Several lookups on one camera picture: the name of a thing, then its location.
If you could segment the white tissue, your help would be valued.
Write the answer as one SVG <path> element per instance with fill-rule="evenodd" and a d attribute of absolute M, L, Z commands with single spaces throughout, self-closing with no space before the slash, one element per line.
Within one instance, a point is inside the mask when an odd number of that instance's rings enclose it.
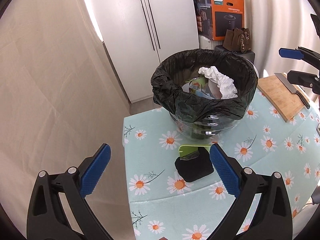
<path fill-rule="evenodd" d="M 233 99 L 238 97 L 234 80 L 219 72 L 215 66 L 201 67 L 198 73 L 208 79 L 208 86 L 214 98 Z"/>

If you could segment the black sock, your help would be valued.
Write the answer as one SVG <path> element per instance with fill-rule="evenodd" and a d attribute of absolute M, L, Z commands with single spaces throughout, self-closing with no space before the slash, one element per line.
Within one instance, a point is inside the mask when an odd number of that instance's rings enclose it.
<path fill-rule="evenodd" d="M 175 167 L 178 174 L 188 183 L 199 180 L 214 172 L 210 161 L 209 152 L 200 149 L 200 155 L 188 161 L 181 160 L 180 156 L 175 160 Z"/>

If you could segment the green snack bag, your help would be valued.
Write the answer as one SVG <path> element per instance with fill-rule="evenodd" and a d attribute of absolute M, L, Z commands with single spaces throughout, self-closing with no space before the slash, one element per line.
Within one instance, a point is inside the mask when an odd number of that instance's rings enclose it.
<path fill-rule="evenodd" d="M 202 148 L 209 152 L 210 145 L 181 145 L 178 148 L 180 159 L 185 161 L 195 159 L 200 155 Z"/>

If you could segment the kitchen cleaver knife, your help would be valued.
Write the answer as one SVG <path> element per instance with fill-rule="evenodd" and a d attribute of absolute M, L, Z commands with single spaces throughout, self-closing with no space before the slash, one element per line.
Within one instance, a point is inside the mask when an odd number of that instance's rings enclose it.
<path fill-rule="evenodd" d="M 296 94 L 301 102 L 303 103 L 303 105 L 309 109 L 310 108 L 310 104 L 307 102 L 306 98 L 304 98 L 303 94 L 298 91 L 293 84 L 289 83 L 288 79 L 282 74 L 282 73 L 275 73 L 274 74 L 281 82 L 282 84 L 292 93 L 292 94 Z"/>

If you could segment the transparent trash bin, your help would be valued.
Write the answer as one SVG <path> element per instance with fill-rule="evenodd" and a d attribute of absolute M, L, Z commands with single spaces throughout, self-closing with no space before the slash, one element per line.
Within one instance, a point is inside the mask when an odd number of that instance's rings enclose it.
<path fill-rule="evenodd" d="M 177 126 L 177 130 L 184 136 L 193 140 L 209 139 L 218 135 L 224 130 L 234 128 L 240 120 L 231 119 L 228 116 L 209 114 L 197 122 L 186 122 L 169 112 L 172 121 Z"/>

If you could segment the black trash bag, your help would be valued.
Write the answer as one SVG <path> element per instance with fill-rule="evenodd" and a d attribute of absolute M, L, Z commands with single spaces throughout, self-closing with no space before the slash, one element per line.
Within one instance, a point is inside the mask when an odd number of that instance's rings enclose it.
<path fill-rule="evenodd" d="M 230 77 L 237 89 L 233 99 L 206 99 L 184 92 L 184 81 L 196 76 L 201 67 L 215 66 Z M 151 77 L 153 101 L 171 114 L 189 123 L 209 115 L 240 120 L 253 100 L 258 77 L 252 64 L 228 51 L 192 49 L 175 53 L 165 59 Z"/>

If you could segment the wooden cutting board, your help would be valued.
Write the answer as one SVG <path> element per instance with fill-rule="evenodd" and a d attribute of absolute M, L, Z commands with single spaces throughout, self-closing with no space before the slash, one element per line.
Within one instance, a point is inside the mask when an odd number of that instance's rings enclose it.
<path fill-rule="evenodd" d="M 285 122 L 289 122 L 305 106 L 303 102 L 309 103 L 302 90 L 294 85 L 301 96 L 291 93 L 289 89 L 276 76 L 263 77 L 258 80 L 258 89 L 266 96 L 273 107 L 277 110 Z"/>

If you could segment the brown leather bag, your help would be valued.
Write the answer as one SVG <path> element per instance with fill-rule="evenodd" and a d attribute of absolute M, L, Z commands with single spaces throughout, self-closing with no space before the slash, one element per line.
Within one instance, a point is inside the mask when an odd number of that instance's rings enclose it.
<path fill-rule="evenodd" d="M 243 54 L 251 51 L 252 40 L 251 33 L 248 28 L 234 28 L 227 30 L 223 48 L 232 52 L 241 52 Z"/>

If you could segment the orange Philips box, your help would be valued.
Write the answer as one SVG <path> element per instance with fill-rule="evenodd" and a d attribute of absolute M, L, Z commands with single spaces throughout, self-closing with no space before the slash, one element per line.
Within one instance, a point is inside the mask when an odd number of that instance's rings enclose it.
<path fill-rule="evenodd" d="M 222 41 L 228 30 L 244 26 L 244 0 L 194 0 L 199 35 Z"/>

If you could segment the beige curtain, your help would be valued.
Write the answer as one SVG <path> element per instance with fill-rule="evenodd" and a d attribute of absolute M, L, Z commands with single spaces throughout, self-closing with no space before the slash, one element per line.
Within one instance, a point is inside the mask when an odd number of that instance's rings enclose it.
<path fill-rule="evenodd" d="M 26 232 L 36 176 L 64 172 L 101 144 L 112 154 L 86 199 L 115 239 L 134 239 L 123 96 L 84 0 L 12 0 L 1 18 L 1 205 Z"/>

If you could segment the white refrigerator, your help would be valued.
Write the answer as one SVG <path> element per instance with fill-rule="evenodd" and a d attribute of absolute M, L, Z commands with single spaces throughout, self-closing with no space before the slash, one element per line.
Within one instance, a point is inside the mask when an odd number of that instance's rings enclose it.
<path fill-rule="evenodd" d="M 193 0 L 92 0 L 104 44 L 131 103 L 150 98 L 166 58 L 196 49 Z"/>

